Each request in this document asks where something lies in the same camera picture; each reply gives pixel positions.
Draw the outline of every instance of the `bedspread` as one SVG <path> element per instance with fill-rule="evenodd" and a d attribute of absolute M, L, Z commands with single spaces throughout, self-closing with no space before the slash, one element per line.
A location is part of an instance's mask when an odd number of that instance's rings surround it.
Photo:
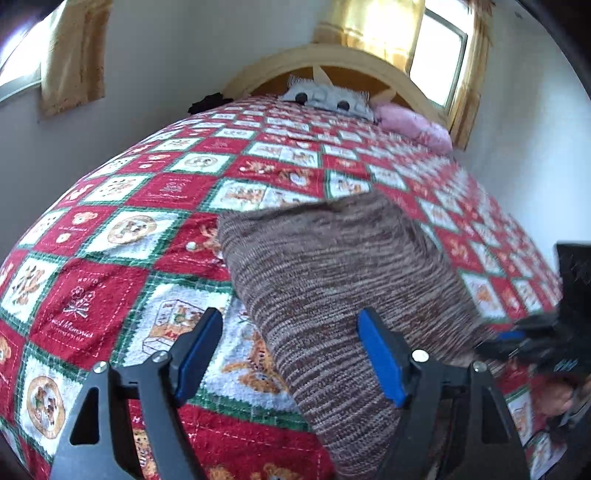
<path fill-rule="evenodd" d="M 550 310 L 557 277 L 519 224 L 454 161 L 364 121 L 280 102 L 237 101 L 172 124 L 78 181 L 20 239 L 0 271 L 0 429 L 37 479 L 92 365 L 142 362 L 224 315 L 197 395 L 180 409 L 212 479 L 328 479 L 300 416 L 233 293 L 216 218 L 381 189 L 444 251 L 498 330 Z M 531 381 L 502 382 L 532 476 L 556 461 Z M 135 441 L 157 477 L 137 404 Z"/>

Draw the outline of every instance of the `yellow curtain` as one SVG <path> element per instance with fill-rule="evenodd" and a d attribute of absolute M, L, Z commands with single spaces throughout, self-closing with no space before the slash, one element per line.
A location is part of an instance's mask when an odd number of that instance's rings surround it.
<path fill-rule="evenodd" d="M 103 64 L 112 0 L 66 0 L 52 14 L 41 62 L 41 109 L 47 116 L 105 96 Z"/>
<path fill-rule="evenodd" d="M 474 31 L 470 39 L 466 70 L 461 85 L 456 91 L 448 123 L 454 146 L 462 150 L 465 150 L 468 145 L 470 133 L 476 121 L 491 46 L 491 3 L 483 0 L 480 2 L 482 6 L 472 5 Z"/>
<path fill-rule="evenodd" d="M 365 50 L 408 73 L 424 11 L 425 0 L 332 0 L 313 41 Z"/>

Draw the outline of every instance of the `arched headboard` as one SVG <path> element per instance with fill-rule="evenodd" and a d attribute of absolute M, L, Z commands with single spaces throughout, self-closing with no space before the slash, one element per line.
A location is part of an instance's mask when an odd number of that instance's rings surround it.
<path fill-rule="evenodd" d="M 370 102 L 377 98 L 392 100 L 433 122 L 446 124 L 445 116 L 404 72 L 369 53 L 340 45 L 308 44 L 264 57 L 244 68 L 223 94 L 234 99 L 282 95 L 291 73 L 308 79 L 326 74 L 336 86 L 369 92 Z"/>

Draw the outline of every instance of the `clamp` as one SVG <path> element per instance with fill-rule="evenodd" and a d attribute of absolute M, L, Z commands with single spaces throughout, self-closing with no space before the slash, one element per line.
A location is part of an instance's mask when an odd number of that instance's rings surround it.
<path fill-rule="evenodd" d="M 207 480 L 177 408 L 192 398 L 222 336 L 222 315 L 208 308 L 168 352 L 144 363 L 98 362 L 88 375 L 61 434 L 50 480 L 143 479 L 127 400 L 141 402 L 146 432 L 162 479 Z"/>
<path fill-rule="evenodd" d="M 484 362 L 451 367 L 412 351 L 374 309 L 358 317 L 359 337 L 384 395 L 402 409 L 375 480 L 422 480 L 441 400 L 452 417 L 437 480 L 529 480 L 525 452 L 505 399 Z"/>

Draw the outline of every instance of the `pillow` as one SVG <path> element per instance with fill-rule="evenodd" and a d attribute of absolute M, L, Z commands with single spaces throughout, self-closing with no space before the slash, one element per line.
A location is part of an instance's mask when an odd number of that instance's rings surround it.
<path fill-rule="evenodd" d="M 388 103 L 374 109 L 375 119 L 383 129 L 404 135 L 425 145 L 439 155 L 453 151 L 452 138 L 445 127 L 400 105 Z"/>
<path fill-rule="evenodd" d="M 279 97 L 279 100 L 297 102 L 301 105 L 374 121 L 374 113 L 368 106 L 368 92 L 354 92 L 333 85 L 320 85 L 313 80 L 293 75 L 290 75 L 288 86 L 289 90 Z"/>

